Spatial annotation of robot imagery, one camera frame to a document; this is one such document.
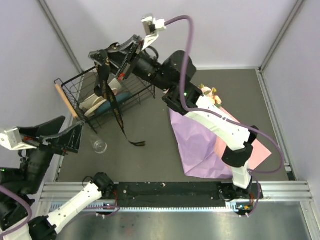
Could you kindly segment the black ribbon gold lettering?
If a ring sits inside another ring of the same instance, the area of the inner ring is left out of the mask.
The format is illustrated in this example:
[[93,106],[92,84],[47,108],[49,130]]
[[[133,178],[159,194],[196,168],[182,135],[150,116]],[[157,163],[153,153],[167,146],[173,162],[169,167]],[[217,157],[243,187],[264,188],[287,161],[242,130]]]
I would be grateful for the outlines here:
[[108,86],[108,79],[111,73],[111,63],[110,63],[108,51],[106,49],[99,50],[97,52],[97,55],[98,55],[97,57],[94,57],[94,62],[95,62],[95,69],[97,70],[97,74],[98,74],[98,80],[100,82],[100,87],[103,90],[106,90],[106,100],[111,104],[115,103],[115,106],[112,107],[112,112],[123,135],[131,145],[135,147],[144,147],[146,145],[145,141],[132,142],[128,139],[126,135],[124,121],[120,113],[120,107],[116,101],[116,96]]

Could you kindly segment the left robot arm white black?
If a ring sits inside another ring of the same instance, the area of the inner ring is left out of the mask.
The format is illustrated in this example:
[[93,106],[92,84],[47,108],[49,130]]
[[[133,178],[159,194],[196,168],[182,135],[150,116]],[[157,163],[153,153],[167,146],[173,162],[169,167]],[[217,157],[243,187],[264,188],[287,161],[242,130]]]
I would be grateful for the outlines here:
[[59,116],[33,127],[0,130],[0,145],[17,151],[18,168],[0,169],[0,238],[2,240],[54,240],[79,212],[91,203],[109,198],[112,180],[97,173],[73,198],[57,210],[32,217],[29,197],[39,192],[55,155],[78,153],[85,127],[83,121],[61,131],[66,118]]

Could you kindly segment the pink flower bouquet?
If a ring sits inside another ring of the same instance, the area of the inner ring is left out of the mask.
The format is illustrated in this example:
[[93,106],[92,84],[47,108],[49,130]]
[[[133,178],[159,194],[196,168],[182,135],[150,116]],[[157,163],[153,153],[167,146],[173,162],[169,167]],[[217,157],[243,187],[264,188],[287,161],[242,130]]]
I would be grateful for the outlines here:
[[217,108],[220,108],[222,106],[222,100],[221,98],[217,95],[217,89],[216,88],[210,88],[205,86],[204,84],[201,84],[199,86],[199,89],[201,92],[209,98],[210,102],[215,105]]

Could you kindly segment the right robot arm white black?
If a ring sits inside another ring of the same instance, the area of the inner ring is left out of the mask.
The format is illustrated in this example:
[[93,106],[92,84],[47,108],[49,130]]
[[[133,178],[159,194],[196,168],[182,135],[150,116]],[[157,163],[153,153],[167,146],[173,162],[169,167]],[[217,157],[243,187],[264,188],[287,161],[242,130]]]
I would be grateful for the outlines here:
[[118,103],[107,83],[110,74],[123,80],[134,75],[165,91],[162,100],[171,110],[198,122],[226,143],[222,161],[232,171],[234,194],[245,198],[252,191],[249,158],[253,153],[258,128],[241,126],[231,120],[190,82],[197,69],[189,59],[186,73],[182,72],[186,56],[183,50],[174,52],[164,63],[159,63],[159,56],[148,54],[143,49],[143,44],[142,39],[134,35],[123,44],[114,43],[106,49],[89,53],[88,57],[94,62],[98,73],[95,93],[110,102],[114,115],[122,126]]

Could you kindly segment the purple wrapping paper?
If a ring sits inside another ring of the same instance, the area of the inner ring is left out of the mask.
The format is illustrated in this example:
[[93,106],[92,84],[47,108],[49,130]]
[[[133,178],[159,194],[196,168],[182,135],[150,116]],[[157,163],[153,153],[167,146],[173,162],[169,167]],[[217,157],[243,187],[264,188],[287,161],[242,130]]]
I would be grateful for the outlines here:
[[230,179],[222,161],[226,143],[200,123],[169,110],[184,174],[200,179]]

